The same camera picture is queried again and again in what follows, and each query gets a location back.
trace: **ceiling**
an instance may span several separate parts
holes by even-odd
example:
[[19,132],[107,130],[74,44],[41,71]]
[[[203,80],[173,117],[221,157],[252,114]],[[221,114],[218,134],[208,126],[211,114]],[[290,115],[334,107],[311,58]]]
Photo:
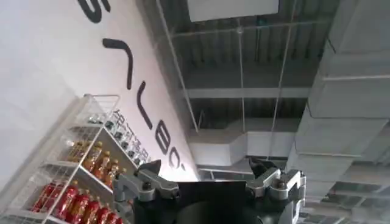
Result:
[[[236,121],[251,118],[270,118],[275,124],[282,118],[300,120],[340,2],[279,0],[276,14],[192,23],[187,1],[137,0],[166,82],[172,86],[171,95],[177,102],[185,99],[188,102],[188,107],[177,105],[177,110],[182,111],[179,116],[186,130],[226,129]],[[239,97],[234,94],[227,97],[221,92],[263,88],[275,91]],[[299,94],[294,92],[297,89],[301,91]],[[275,131],[274,124],[268,131]],[[379,149],[385,136],[389,135],[383,135],[373,148]],[[364,166],[387,170],[390,151],[388,148],[381,150],[378,155],[383,156],[376,155],[370,159],[373,164]],[[370,157],[370,154],[371,151],[366,150],[364,157]],[[280,167],[285,166],[286,159],[271,158]],[[248,169],[247,158],[230,167],[198,168],[205,181],[251,180],[254,177]],[[380,178],[381,174],[370,172],[366,175]],[[343,181],[341,177],[329,193],[320,198],[321,208],[345,211],[346,214],[370,208],[378,211],[378,215],[390,209],[390,181],[362,182],[365,183],[354,183],[350,178]],[[340,219],[331,212],[318,214],[310,210],[300,216],[304,223],[356,223],[346,215]]]

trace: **wire shelf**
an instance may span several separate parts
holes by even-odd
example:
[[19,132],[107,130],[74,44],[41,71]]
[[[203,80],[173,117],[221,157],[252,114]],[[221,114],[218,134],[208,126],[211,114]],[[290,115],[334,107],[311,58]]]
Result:
[[39,154],[43,155],[40,165],[27,171],[31,172],[30,177],[0,214],[0,223],[66,223],[52,212],[73,180],[78,181],[79,190],[88,189],[94,198],[99,196],[102,205],[112,202],[112,190],[84,169],[82,163],[118,100],[119,96],[114,95],[87,94],[72,107],[64,121],[46,137]]

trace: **bottle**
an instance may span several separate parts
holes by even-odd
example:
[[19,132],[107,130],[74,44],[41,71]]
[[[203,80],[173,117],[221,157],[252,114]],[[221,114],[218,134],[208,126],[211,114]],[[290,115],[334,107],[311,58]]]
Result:
[[48,210],[50,210],[51,206],[54,205],[55,200],[60,195],[60,193],[63,189],[63,182],[55,181],[54,184],[55,184],[55,187],[54,187],[53,191],[51,192],[49,198],[46,200],[46,203],[43,205],[40,212],[47,212]]
[[83,142],[82,141],[78,141],[78,142],[76,142],[74,145],[73,145],[73,147],[72,147],[72,149],[71,149],[71,151],[70,151],[70,153],[69,153],[69,155],[68,155],[68,161],[71,161],[71,162],[74,162],[75,160],[76,160],[76,155],[77,155],[77,152],[81,149],[83,147]]
[[57,206],[53,210],[53,215],[57,218],[61,220],[66,218],[66,213],[68,212],[69,207],[78,193],[77,184],[77,180],[72,181],[72,183],[66,188],[62,197],[58,201]]
[[105,174],[105,175],[108,174],[109,171],[111,171],[111,170],[116,170],[116,171],[118,171],[118,170],[119,170],[118,164],[119,164],[119,161],[118,161],[117,159],[112,160],[112,161],[108,164],[108,166],[107,166],[107,168],[106,168],[106,170],[105,170],[106,172],[105,172],[104,174]]
[[103,179],[103,183],[105,183],[105,185],[107,185],[111,189],[112,189],[112,181],[114,180],[115,175],[119,170],[118,160],[116,160],[114,162],[117,162],[117,163],[113,164],[111,166],[110,171],[108,171],[108,173],[106,174],[106,176],[104,176],[104,179]]
[[115,224],[116,220],[118,219],[119,217],[115,214],[115,212],[111,212],[109,213],[109,215],[107,216],[107,221],[105,221],[105,224]]
[[65,221],[70,224],[78,224],[84,215],[88,202],[90,201],[90,191],[85,190],[84,193],[79,193],[73,201],[72,207],[68,211]]
[[91,141],[84,142],[83,146],[76,151],[76,154],[73,157],[73,162],[80,162],[91,144]]
[[132,158],[134,158],[135,152],[129,150],[129,151],[127,151],[127,154],[128,154],[128,156],[130,157],[130,159],[132,159]]
[[84,160],[82,165],[84,168],[86,168],[87,171],[92,172],[93,166],[102,152],[102,146],[102,142],[97,142],[92,148],[91,152],[88,154],[88,157]]
[[96,200],[92,200],[88,203],[87,208],[85,209],[84,216],[81,220],[82,224],[92,224],[96,220],[96,214],[100,208],[100,198],[96,197]]
[[118,219],[116,220],[115,224],[123,224],[122,219],[121,219],[121,218],[118,218]]
[[41,191],[41,194],[38,197],[38,200],[34,203],[32,208],[30,209],[30,211],[40,212],[41,208],[43,207],[43,205],[46,203],[46,201],[50,197],[54,188],[55,188],[55,183],[53,183],[53,182],[45,185]]
[[114,122],[112,122],[112,121],[107,121],[107,122],[105,123],[105,127],[106,127],[106,129],[107,129],[109,132],[111,132],[111,131],[114,129]]
[[141,160],[139,158],[135,158],[135,160],[134,160],[135,165],[139,166],[140,162],[141,162]]
[[110,210],[108,209],[110,205],[107,203],[105,207],[99,209],[96,214],[96,223],[95,224],[105,224],[107,221],[107,217],[110,213]]
[[96,178],[98,178],[99,180],[102,180],[104,176],[104,170],[107,167],[109,162],[110,162],[110,152],[105,151],[103,157],[99,160],[99,162],[94,167],[92,174],[95,175]]

